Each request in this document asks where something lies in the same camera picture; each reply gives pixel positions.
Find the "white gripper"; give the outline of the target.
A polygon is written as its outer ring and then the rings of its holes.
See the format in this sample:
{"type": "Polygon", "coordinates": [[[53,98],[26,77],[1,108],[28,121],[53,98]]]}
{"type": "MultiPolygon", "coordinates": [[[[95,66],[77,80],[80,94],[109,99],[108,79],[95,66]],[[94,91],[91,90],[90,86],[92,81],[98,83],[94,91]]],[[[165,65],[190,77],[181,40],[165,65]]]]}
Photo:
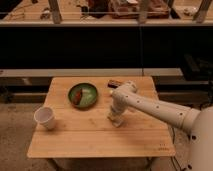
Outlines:
{"type": "Polygon", "coordinates": [[[108,114],[108,118],[112,122],[120,122],[122,120],[121,115],[125,111],[125,106],[120,102],[114,101],[110,106],[110,112],[108,114]]]}

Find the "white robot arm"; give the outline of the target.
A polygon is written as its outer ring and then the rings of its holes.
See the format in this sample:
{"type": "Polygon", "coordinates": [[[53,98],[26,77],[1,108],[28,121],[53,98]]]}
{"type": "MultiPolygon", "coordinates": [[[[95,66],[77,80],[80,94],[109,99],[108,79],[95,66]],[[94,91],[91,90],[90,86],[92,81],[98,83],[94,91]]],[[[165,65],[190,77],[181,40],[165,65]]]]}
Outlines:
{"type": "Polygon", "coordinates": [[[128,107],[176,127],[191,138],[186,171],[213,171],[213,106],[197,110],[137,94],[134,82],[127,81],[111,91],[109,120],[115,127],[128,107]]]}

